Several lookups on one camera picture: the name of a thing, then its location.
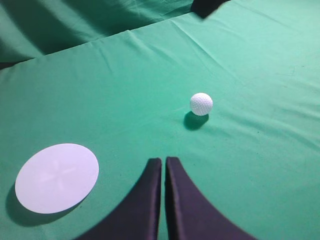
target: green fabric surface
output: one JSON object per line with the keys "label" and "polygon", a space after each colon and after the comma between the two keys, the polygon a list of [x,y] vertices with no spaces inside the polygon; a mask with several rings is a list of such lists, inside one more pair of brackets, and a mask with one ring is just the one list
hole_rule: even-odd
{"label": "green fabric surface", "polygon": [[186,14],[192,0],[1,0],[0,63],[18,62]]}
{"label": "green fabric surface", "polygon": [[[189,13],[1,70],[0,239],[72,239],[166,156],[258,239],[319,239],[319,12],[318,0],[234,0],[204,21]],[[214,105],[194,129],[197,92]],[[15,178],[61,143],[96,154],[97,183],[65,216],[30,216]]]}

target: dimpled ball surface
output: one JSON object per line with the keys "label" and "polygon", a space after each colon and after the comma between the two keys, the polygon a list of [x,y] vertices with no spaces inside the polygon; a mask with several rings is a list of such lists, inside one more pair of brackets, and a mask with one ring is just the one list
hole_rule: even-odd
{"label": "dimpled ball surface", "polygon": [[207,115],[213,107],[211,97],[206,93],[196,93],[190,99],[191,111],[198,116]]}

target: green table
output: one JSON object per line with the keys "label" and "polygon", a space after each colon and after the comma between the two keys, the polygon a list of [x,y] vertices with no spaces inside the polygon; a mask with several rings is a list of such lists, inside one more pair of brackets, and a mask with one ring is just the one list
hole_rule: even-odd
{"label": "green table", "polygon": [[[72,239],[110,213],[148,158],[178,156],[258,239],[318,239],[319,11],[317,0],[234,0],[204,21],[190,13],[0,71],[0,238]],[[192,129],[197,92],[214,107]],[[69,214],[26,219],[15,178],[60,143],[91,149],[98,181]]]}

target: oval white marker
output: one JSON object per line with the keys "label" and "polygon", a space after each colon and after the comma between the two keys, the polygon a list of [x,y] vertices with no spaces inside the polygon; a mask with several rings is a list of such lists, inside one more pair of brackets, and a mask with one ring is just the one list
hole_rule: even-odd
{"label": "oval white marker", "polygon": [[96,156],[86,147],[65,143],[32,156],[15,181],[15,194],[28,210],[53,214],[81,202],[99,174]]}

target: white circular plate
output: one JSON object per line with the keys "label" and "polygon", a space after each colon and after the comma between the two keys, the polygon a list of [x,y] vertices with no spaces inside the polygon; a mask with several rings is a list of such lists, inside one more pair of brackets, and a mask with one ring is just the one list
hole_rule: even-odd
{"label": "white circular plate", "polygon": [[65,143],[32,156],[15,181],[15,194],[28,210],[53,214],[81,202],[99,174],[96,156],[86,147]]}

